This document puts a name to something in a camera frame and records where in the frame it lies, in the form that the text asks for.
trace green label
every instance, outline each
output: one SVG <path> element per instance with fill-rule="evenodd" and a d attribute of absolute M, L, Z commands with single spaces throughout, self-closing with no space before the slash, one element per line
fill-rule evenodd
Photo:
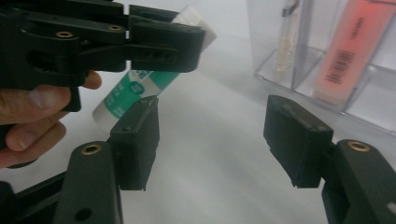
<path fill-rule="evenodd" d="M 105 98 L 105 105 L 114 117 L 120 119 L 131 105 L 146 96 L 159 95 L 178 73 L 129 71 Z"/>
<path fill-rule="evenodd" d="M 131 82 L 126 75 L 105 98 L 105 105 L 111 114 L 120 119 L 129 107 L 141 98 L 140 94 L 143 92 L 144 87 L 136 81 Z"/>

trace screw hole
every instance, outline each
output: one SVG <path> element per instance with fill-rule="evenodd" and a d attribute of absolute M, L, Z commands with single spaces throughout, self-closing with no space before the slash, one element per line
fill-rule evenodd
<path fill-rule="evenodd" d="M 81 150 L 81 153 L 83 155 L 90 156 L 90 155 L 95 154 L 96 152 L 100 151 L 101 149 L 102 148 L 99 145 L 90 145 L 90 146 L 84 147 Z"/>
<path fill-rule="evenodd" d="M 112 30 L 112 31 L 120 31 L 120 30 L 122 30 L 121 27 L 117 26 L 117 25 L 111 25 L 111 26 L 108 27 L 108 29 Z"/>
<path fill-rule="evenodd" d="M 79 210 L 75 215 L 76 221 L 85 221 L 92 216 L 93 211 L 90 208 Z"/>
<path fill-rule="evenodd" d="M 70 32 L 61 31 L 61 32 L 56 33 L 56 36 L 58 36 L 60 38 L 70 38 L 73 36 L 73 34 Z"/>
<path fill-rule="evenodd" d="M 349 147 L 351 147 L 352 149 L 357 150 L 359 152 L 370 151 L 370 147 L 367 146 L 366 144 L 361 143 L 361 142 L 348 142 L 347 144 Z"/>

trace clear acrylic organizer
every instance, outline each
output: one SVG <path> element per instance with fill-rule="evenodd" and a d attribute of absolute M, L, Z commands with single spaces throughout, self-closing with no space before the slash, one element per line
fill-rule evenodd
<path fill-rule="evenodd" d="M 391 8 L 386 9 L 387 13 L 390 10 L 393 13 L 389 14 L 384 32 L 377 37 L 377 44 L 371 37 L 364 45 L 360 44 L 354 54 L 336 51 L 337 57 L 344 61 L 332 63 L 332 70 L 345 72 L 343 75 L 332 72 L 335 74 L 332 77 L 342 78 L 352 74 L 353 64 L 348 62 L 358 59 L 362 52 L 367 54 L 367 48 L 374 46 L 367 63 L 355 61 L 355 64 L 363 64 L 362 71 L 358 81 L 350 86 L 351 93 L 345 94 L 345 101 L 335 103 L 317 94 L 323 88 L 318 84 L 322 66 L 335 52 L 332 48 L 337 42 L 333 39 L 341 34 L 337 33 L 337 29 L 341 29 L 340 22 L 353 20 L 353 17 L 346 19 L 344 16 L 344 10 L 351 8 L 351 1 L 374 4 L 365 0 L 286 0 L 270 4 L 247 0 L 255 76 L 396 137 L 396 5 L 386 5 Z M 346 29 L 350 32 L 349 38 L 364 34 L 361 29 L 372 20 L 363 16 L 358 18 L 350 31 Z"/>

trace acrylic divider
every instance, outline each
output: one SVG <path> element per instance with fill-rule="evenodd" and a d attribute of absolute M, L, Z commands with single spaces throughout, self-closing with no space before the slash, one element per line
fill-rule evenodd
<path fill-rule="evenodd" d="M 331 105 L 315 98 L 313 92 L 347 0 L 299 1 L 301 17 L 293 61 L 279 80 L 276 78 L 277 51 L 284 33 L 281 30 L 285 20 L 282 11 L 288 2 L 290 0 L 274 1 L 268 5 L 260 0 L 247 0 L 254 75 L 303 95 L 315 104 L 340 113 L 340 116 L 350 116 L 386 133 L 396 134 L 396 16 L 393 16 L 347 101 Z"/>

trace finger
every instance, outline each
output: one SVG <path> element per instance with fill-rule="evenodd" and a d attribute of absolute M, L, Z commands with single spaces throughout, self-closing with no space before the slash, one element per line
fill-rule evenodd
<path fill-rule="evenodd" d="M 0 150 L 0 168 L 37 159 L 55 146 L 65 134 L 66 128 L 58 121 L 41 138 L 24 151 L 14 151 L 9 148 Z"/>
<path fill-rule="evenodd" d="M 99 74 L 94 71 L 89 71 L 87 77 L 85 78 L 85 83 L 83 87 L 91 90 L 96 90 L 102 85 L 102 79 Z"/>
<path fill-rule="evenodd" d="M 0 124 L 26 123 L 57 113 L 70 101 L 65 87 L 40 85 L 33 91 L 0 89 Z"/>
<path fill-rule="evenodd" d="M 59 112 L 37 121 L 14 125 L 6 136 L 7 147 L 14 151 L 25 150 L 66 114 Z"/>

